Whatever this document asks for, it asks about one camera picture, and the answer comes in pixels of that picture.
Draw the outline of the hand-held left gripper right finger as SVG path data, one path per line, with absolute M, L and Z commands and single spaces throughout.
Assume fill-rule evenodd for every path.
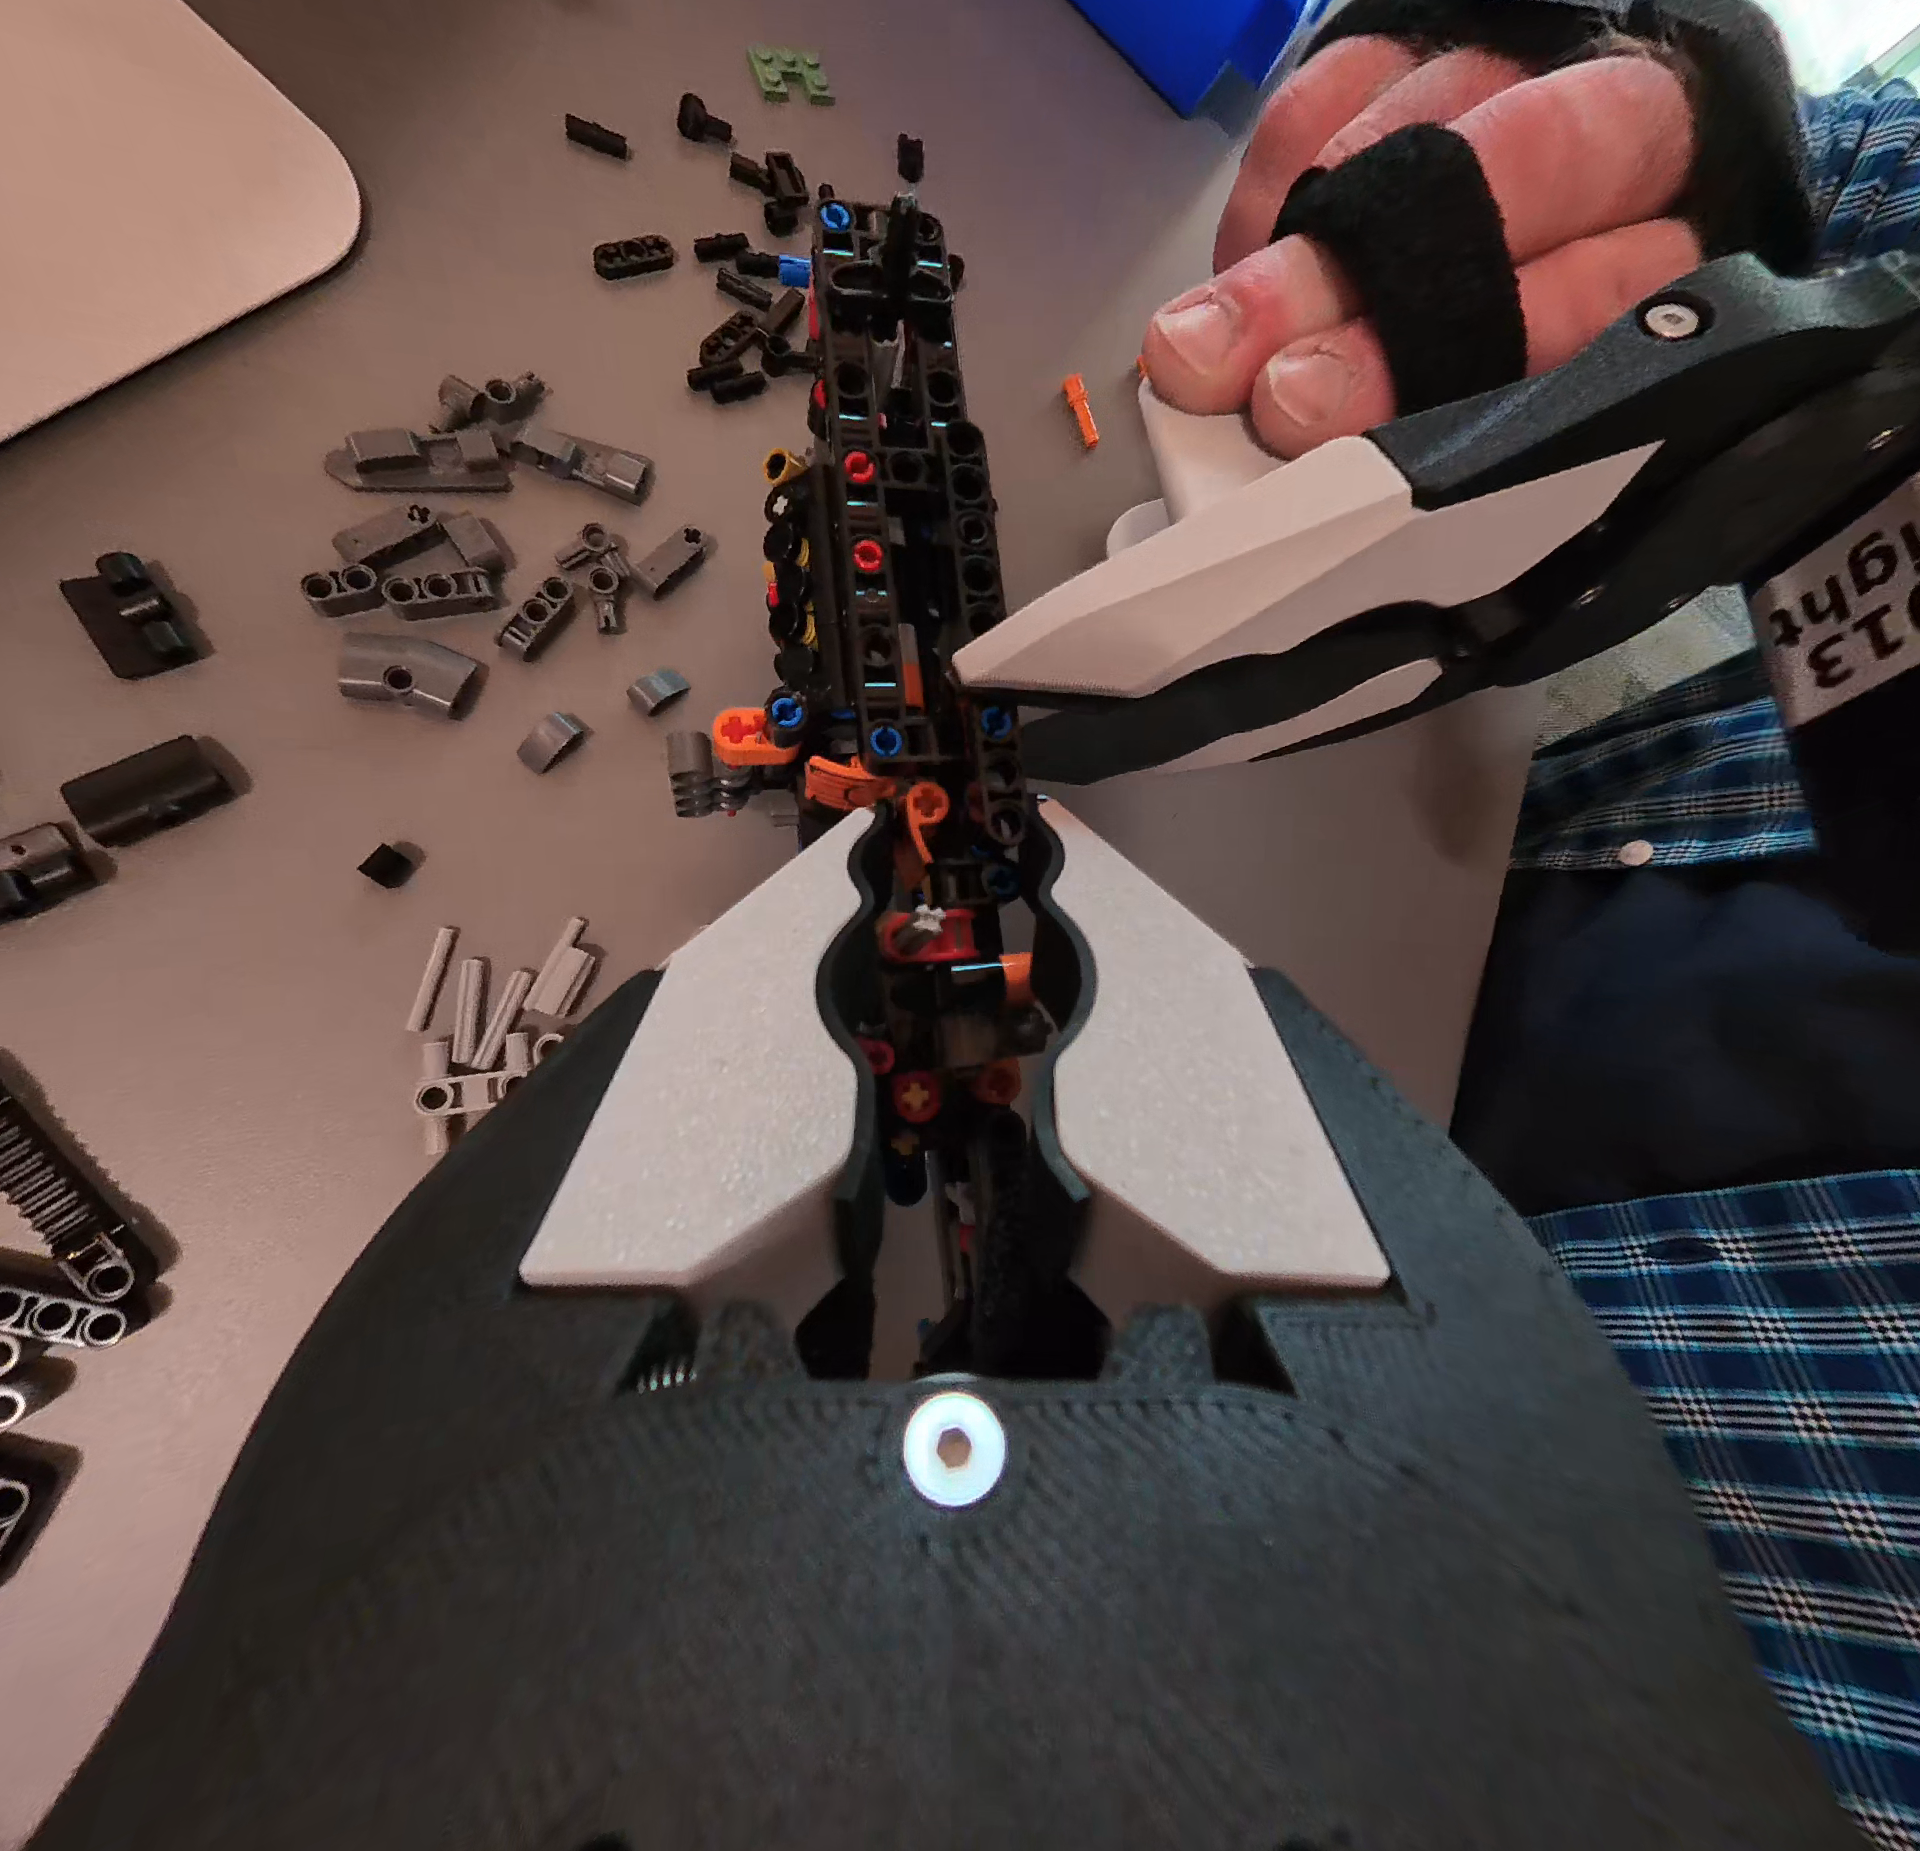
M 1111 1323 L 1239 1301 L 1355 1301 L 1389 1257 L 1253 961 L 1078 812 L 1040 802 L 1044 890 L 1088 961 L 1053 1059 L 1053 1134 L 1090 1191 L 1071 1283 Z

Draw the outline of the black lego panel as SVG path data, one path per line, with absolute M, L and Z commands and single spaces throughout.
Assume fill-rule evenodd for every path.
M 204 736 L 176 736 L 60 781 L 59 796 L 91 847 L 123 852 L 234 807 L 241 783 Z

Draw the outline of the light grey lego beam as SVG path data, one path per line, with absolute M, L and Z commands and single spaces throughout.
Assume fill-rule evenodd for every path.
M 0 1276 L 0 1332 L 35 1347 L 101 1355 L 134 1332 L 123 1306 L 83 1301 L 67 1285 Z

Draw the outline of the blue plaid shirt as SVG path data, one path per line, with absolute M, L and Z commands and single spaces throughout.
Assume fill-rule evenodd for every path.
M 1792 860 L 1758 656 L 1538 751 L 1508 871 Z M 1873 1847 L 1914 1847 L 1914 1165 L 1527 1217 L 1707 1531 L 1758 1668 Z

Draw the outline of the black and grey lego connector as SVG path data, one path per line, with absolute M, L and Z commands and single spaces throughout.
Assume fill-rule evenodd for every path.
M 109 852 L 101 852 L 69 822 L 40 822 L 4 832 L 0 837 L 0 922 L 35 922 L 53 914 L 80 892 L 103 890 L 114 875 Z

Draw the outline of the pile of light grey lego pins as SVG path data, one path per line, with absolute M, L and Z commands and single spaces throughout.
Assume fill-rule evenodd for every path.
M 582 914 L 564 918 L 534 969 L 505 976 L 467 955 L 458 927 L 435 927 L 408 1008 L 408 1033 L 418 1041 L 412 1114 L 432 1154 L 478 1127 L 564 1048 L 598 969 Z

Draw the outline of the white booklet stand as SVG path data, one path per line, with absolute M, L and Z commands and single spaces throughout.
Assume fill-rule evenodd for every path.
M 181 0 L 0 0 L 0 437 L 331 273 L 366 199 Z

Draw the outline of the black lego plate with pins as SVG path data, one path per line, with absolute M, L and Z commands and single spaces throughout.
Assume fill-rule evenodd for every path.
M 154 682 L 213 656 L 176 586 L 130 548 L 96 556 L 83 575 L 60 575 L 59 592 L 114 682 Z

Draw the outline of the black lego technic model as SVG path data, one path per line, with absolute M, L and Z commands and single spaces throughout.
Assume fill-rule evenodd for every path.
M 1074 1211 L 1044 1184 L 1023 1085 L 1066 1023 L 1002 937 L 1035 892 L 1018 715 L 948 661 L 1002 623 L 987 440 L 967 411 L 957 262 L 899 190 L 821 194 L 810 250 L 805 466 L 765 459 L 775 683 L 713 719 L 713 781 L 674 810 L 792 802 L 800 847 L 850 837 L 857 927 L 815 998 L 854 1065 L 832 1191 L 837 1276 L 798 1328 L 815 1377 L 861 1377 L 889 1209 L 928 1209 L 941 1303 L 917 1375 L 1100 1375 L 1111 1323 L 1071 1283 Z

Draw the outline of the black lego gear rack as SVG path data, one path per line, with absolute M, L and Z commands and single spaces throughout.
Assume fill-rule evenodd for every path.
M 11 1088 L 0 1091 L 0 1196 L 83 1301 L 114 1306 L 159 1283 L 154 1244 Z

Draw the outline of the dark trousers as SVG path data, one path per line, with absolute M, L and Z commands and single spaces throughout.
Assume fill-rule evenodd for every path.
M 1508 871 L 1450 1140 L 1522 1217 L 1911 1170 L 1914 955 L 1807 855 Z

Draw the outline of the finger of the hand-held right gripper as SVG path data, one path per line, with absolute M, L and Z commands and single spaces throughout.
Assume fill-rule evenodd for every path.
M 1023 770 L 1040 783 L 1100 783 L 1258 762 L 1394 723 L 1441 683 L 1437 656 L 1377 642 L 1225 661 L 1149 697 L 1028 719 Z
M 967 691 L 1149 697 L 1385 606 L 1468 606 L 1599 517 L 1654 454 L 1639 446 L 1421 512 L 1372 440 L 1335 440 L 1040 592 L 954 652 L 954 676 Z

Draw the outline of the black lego beam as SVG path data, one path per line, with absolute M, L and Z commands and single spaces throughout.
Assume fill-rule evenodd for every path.
M 83 1453 L 20 1431 L 0 1438 L 0 1582 L 11 1582 L 83 1470 Z

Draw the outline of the group of dark grey lego connectors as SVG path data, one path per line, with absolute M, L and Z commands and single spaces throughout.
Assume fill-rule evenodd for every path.
M 350 631 L 339 638 L 339 697 L 395 707 L 422 719 L 465 719 L 486 664 L 422 623 L 495 619 L 495 648 L 511 664 L 538 664 L 564 626 L 593 619 L 603 638 L 624 631 L 632 598 L 662 602 L 695 575 L 717 541 L 704 526 L 674 526 L 652 551 L 589 517 L 529 567 L 511 592 L 515 548 L 498 517 L 446 502 L 446 495 L 511 495 L 521 472 L 644 506 L 655 485 L 652 455 L 545 420 L 538 373 L 467 383 L 444 373 L 427 427 L 362 427 L 326 448 L 323 472 L 351 495 L 388 495 L 383 512 L 331 535 L 331 564 L 298 583 L 310 614 L 388 619 L 395 631 Z

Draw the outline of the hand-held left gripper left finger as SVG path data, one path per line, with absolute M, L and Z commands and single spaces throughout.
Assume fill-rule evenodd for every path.
M 811 1375 L 870 1368 L 874 1071 L 832 971 L 874 941 L 885 875 L 889 822 L 854 810 L 658 969 L 521 1285 L 753 1303 Z

